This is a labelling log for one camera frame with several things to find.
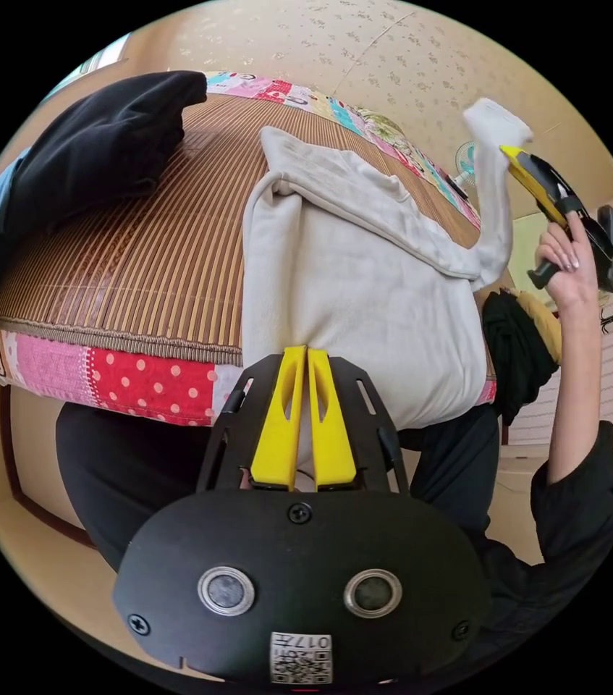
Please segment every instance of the qr code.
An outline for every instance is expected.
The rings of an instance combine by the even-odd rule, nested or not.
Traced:
[[[333,682],[330,635],[273,632],[270,643],[273,683],[319,685]]]

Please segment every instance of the black pants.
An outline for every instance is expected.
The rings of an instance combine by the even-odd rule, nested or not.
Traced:
[[[56,426],[62,480],[77,516],[118,570],[127,545],[155,512],[195,491],[206,427],[178,427],[66,403]],[[410,491],[458,526],[484,532],[499,462],[494,409],[480,405],[425,429],[399,433],[420,452]]]

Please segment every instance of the hand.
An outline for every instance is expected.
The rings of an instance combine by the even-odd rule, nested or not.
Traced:
[[[566,217],[573,241],[558,224],[550,222],[536,250],[536,265],[547,260],[560,268],[545,288],[560,315],[580,307],[590,311],[598,306],[596,262],[586,230],[575,212]]]

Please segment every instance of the sleeve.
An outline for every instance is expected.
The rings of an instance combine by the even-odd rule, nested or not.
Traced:
[[[543,558],[549,564],[576,554],[590,576],[613,545],[613,424],[601,421],[588,456],[562,480],[548,485],[547,466],[530,491]]]
[[[547,484],[547,463],[533,477],[530,504],[544,562],[527,565],[484,539],[493,601],[483,657],[516,646],[549,622],[584,587],[613,547],[613,425],[602,421],[593,448],[572,473]]]

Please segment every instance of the bamboo mat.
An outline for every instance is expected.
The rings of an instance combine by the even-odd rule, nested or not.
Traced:
[[[241,222],[250,191],[266,172],[258,139],[266,125],[354,151],[397,175],[420,210],[456,242],[468,247],[477,240],[475,227],[434,186],[316,114],[209,94],[185,110],[183,122],[185,140],[153,196],[78,217],[26,245],[0,286],[1,328],[241,366]]]

